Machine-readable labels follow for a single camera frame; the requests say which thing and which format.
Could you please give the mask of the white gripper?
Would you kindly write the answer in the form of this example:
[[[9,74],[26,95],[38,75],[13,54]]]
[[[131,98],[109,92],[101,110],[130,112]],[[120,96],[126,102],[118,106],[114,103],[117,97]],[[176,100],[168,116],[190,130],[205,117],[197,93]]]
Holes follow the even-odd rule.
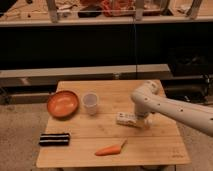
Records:
[[[134,113],[139,117],[136,121],[136,125],[141,129],[148,129],[149,122],[146,117],[150,114],[150,109],[144,105],[136,104],[134,107]]]

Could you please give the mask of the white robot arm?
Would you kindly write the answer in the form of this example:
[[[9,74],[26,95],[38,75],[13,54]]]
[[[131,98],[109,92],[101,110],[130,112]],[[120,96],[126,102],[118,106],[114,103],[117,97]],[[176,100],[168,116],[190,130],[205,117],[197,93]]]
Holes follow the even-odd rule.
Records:
[[[213,108],[158,95],[159,85],[146,80],[131,93],[135,114],[146,117],[156,112],[213,137]]]

